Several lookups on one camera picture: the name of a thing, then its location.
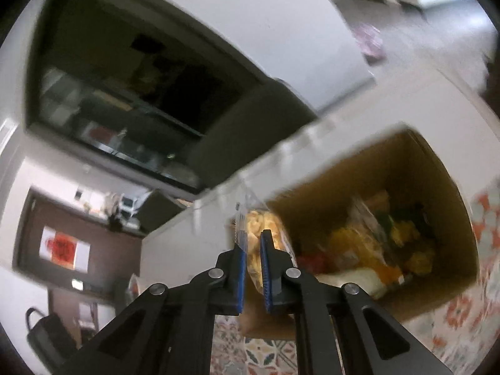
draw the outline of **brown door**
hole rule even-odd
[[[106,222],[93,219],[41,196],[29,200],[21,221],[23,230],[17,244],[19,270],[54,287],[73,289],[72,280],[83,282],[83,292],[113,299],[117,281],[139,275],[141,237],[110,232]],[[39,256],[44,227],[75,237],[90,244],[87,272],[61,267]]]

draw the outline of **black handle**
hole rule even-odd
[[[45,314],[43,314],[40,310],[38,310],[35,307],[30,307],[28,310],[26,310],[26,328],[30,332],[32,330],[31,325],[29,324],[29,317],[32,315],[32,313],[38,313],[40,316],[45,317]]]

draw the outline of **clear plastic packaging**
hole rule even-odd
[[[234,218],[235,241],[247,254],[247,270],[259,293],[263,292],[260,239],[263,230],[271,230],[274,247],[287,252],[293,266],[297,260],[280,218],[247,189],[245,198],[237,203]]]

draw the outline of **white countertop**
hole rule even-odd
[[[141,278],[169,287],[189,282],[232,248],[227,225],[244,185],[270,199],[401,124],[426,139],[466,203],[500,174],[496,116],[452,72],[418,63],[350,97],[148,235]]]

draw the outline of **grey floor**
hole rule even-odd
[[[431,57],[455,70],[469,86],[481,91],[485,56],[494,53],[497,32],[476,0],[433,7],[422,15],[413,7],[398,8],[367,0],[334,2],[349,26],[363,22],[377,27],[387,58],[372,66],[377,78]]]

